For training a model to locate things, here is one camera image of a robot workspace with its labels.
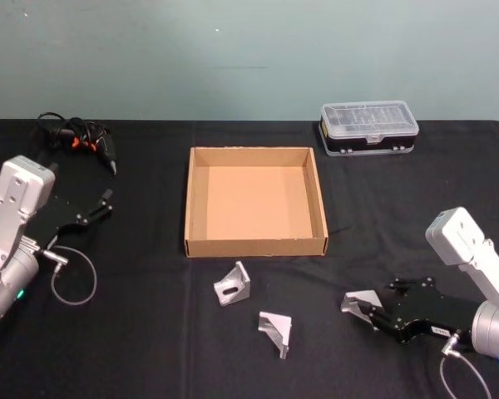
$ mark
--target teal wall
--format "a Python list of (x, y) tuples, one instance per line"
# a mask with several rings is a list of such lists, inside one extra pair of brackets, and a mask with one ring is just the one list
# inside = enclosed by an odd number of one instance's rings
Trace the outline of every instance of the teal wall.
[(0, 118), (499, 120), (499, 0), (0, 0)]

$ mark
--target open cardboard box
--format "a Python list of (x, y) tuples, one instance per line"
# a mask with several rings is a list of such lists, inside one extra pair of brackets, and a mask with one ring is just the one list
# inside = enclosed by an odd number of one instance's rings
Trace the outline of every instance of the open cardboard box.
[(323, 255), (327, 242), (312, 148), (190, 150), (187, 256)]

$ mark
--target silver bracket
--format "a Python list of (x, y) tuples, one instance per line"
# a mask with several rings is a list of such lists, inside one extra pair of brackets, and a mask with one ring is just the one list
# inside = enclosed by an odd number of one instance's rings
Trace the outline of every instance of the silver bracket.
[(361, 318), (365, 322), (372, 324), (370, 318), (360, 311), (360, 308), (358, 307), (359, 300), (371, 303), (372, 306), (377, 308), (383, 307), (381, 301), (379, 300), (379, 296), (375, 293), (375, 291), (368, 290), (368, 291), (354, 291), (351, 293), (346, 293), (343, 296), (343, 301), (342, 305), (340, 306), (340, 310), (342, 310), (343, 313), (351, 313), (352, 315)]
[(250, 297), (250, 276), (242, 262), (235, 263), (235, 267), (219, 282), (214, 284), (216, 295), (221, 306), (231, 305)]
[(289, 316), (267, 312), (259, 313), (259, 331), (266, 333), (272, 340), (279, 349), (279, 358), (281, 359), (286, 359), (286, 353), (289, 351), (291, 327), (292, 318)]

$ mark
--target gray cable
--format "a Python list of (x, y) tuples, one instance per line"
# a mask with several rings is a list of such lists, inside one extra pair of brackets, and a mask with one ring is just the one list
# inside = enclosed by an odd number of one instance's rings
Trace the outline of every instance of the gray cable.
[(54, 272), (54, 274), (52, 275), (52, 281), (50, 282), (50, 286), (52, 287), (52, 292), (53, 294), (56, 296), (56, 298), (65, 303), (66, 305), (70, 305), (70, 306), (78, 306), (78, 305), (82, 305), (84, 303), (87, 303), (89, 302), (92, 297), (94, 297), (94, 294), (96, 293), (96, 286), (98, 285), (98, 277), (96, 276), (96, 269), (94, 268), (94, 264), (91, 262), (91, 260), (81, 251), (78, 251), (77, 249), (74, 249), (74, 248), (70, 248), (70, 247), (65, 247), (63, 245), (54, 245), (52, 247), (53, 249), (54, 248), (57, 248), (57, 249), (65, 249), (65, 250), (68, 250), (68, 251), (72, 251), (78, 255), (81, 255), (88, 263), (89, 265), (91, 266), (91, 269), (92, 269), (92, 277), (94, 279), (94, 283), (92, 285), (92, 291), (91, 293), (89, 294), (88, 297), (86, 297), (85, 299), (79, 301), (79, 302), (71, 302), (71, 301), (67, 301), (65, 298), (63, 298), (61, 295), (59, 295), (56, 291), (56, 277), (59, 273), (59, 269), (56, 268), (56, 271)]
[[(486, 393), (486, 396), (488, 399), (492, 399), (492, 394), (490, 393), (490, 390), (488, 389), (488, 385), (486, 384), (486, 382), (484, 381), (484, 378), (482, 378), (481, 376), (481, 373), (472, 365), (472, 363), (467, 360), (464, 356), (459, 356), (459, 357), (456, 357), (458, 359), (462, 359), (473, 371), (473, 373), (475, 373), (475, 375), (477, 376), (477, 378), (479, 379), (479, 381), (481, 382), (482, 384), (482, 387), (484, 388), (484, 392)], [(446, 361), (446, 358), (445, 357), (442, 357), (442, 360), (440, 361), (440, 378), (442, 379), (442, 382), (443, 382), (443, 386), (446, 388), (447, 390), (447, 393), (451, 396), (452, 399), (458, 399), (454, 393), (452, 393), (451, 391), (451, 388), (449, 388), (447, 382), (446, 382), (446, 378), (444, 377), (443, 375), (443, 365), (445, 364), (445, 361)]]

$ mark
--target black table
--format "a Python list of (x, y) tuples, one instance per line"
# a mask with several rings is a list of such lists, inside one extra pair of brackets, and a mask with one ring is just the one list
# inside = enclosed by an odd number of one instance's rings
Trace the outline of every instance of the black table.
[[(58, 194), (87, 206), (115, 191), (110, 219), (65, 244), (96, 264), (91, 303), (61, 305), (42, 267), (0, 323), (0, 398), (447, 397), (438, 376), (443, 340), (401, 346), (339, 311), (346, 291), (396, 274), (432, 275), (446, 294), (482, 301), (424, 238), (442, 210), (465, 206), (499, 253), (499, 122), (423, 121), (408, 155), (333, 159), (313, 122), (109, 121), (118, 176), (89, 155), (57, 153)], [(25, 153), (32, 121), (0, 121), (0, 166)], [(233, 259), (187, 259), (183, 218), (193, 145), (315, 148), (330, 232), (325, 257), (246, 259), (249, 300), (221, 308), (212, 283)], [(260, 310), (293, 318), (279, 360), (257, 331)], [(499, 398), (499, 361), (470, 353)], [(459, 397), (483, 398), (458, 361)]]

